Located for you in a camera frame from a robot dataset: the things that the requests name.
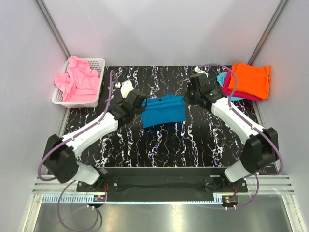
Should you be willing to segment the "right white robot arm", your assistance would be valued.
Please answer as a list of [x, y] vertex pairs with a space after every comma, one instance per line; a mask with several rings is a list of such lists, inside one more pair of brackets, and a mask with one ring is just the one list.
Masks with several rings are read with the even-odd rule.
[[224, 176], [219, 179], [219, 186], [223, 191], [231, 191], [238, 180], [280, 159], [276, 130], [265, 129], [248, 118], [221, 90], [208, 85], [208, 78], [204, 73], [190, 76], [184, 101], [199, 105], [220, 118], [244, 144], [239, 160], [225, 169]]

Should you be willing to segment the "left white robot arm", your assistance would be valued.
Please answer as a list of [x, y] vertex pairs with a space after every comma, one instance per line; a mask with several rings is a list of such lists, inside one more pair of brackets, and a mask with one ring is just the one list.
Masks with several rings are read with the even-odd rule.
[[93, 191], [104, 187], [104, 173], [91, 165], [77, 161], [77, 157], [101, 137], [130, 123], [147, 106], [147, 97], [133, 89], [117, 103], [107, 106], [104, 112], [75, 132], [48, 138], [41, 166], [53, 174], [60, 183], [78, 181], [87, 184]]

